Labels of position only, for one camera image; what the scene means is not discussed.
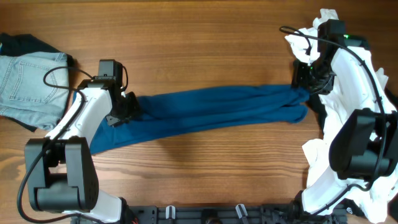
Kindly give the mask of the dark blue t-shirt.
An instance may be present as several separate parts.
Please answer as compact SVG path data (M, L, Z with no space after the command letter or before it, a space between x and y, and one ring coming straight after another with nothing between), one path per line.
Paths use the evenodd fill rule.
M309 93L290 85L219 86L138 97L142 115L115 128L102 120L92 154L119 147L249 124L299 123L307 115Z

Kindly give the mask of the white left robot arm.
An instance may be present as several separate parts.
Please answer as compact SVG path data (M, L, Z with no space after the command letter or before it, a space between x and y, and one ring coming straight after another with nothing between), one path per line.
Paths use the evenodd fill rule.
M26 221L38 223L22 208L22 194L36 212L58 214L47 223L67 218L92 223L138 223L139 219L123 198L99 188L90 144L104 118L121 124L139 111L134 93L125 90L118 78L83 80L77 98L66 116L44 138L25 145L26 173L17 194L17 210Z

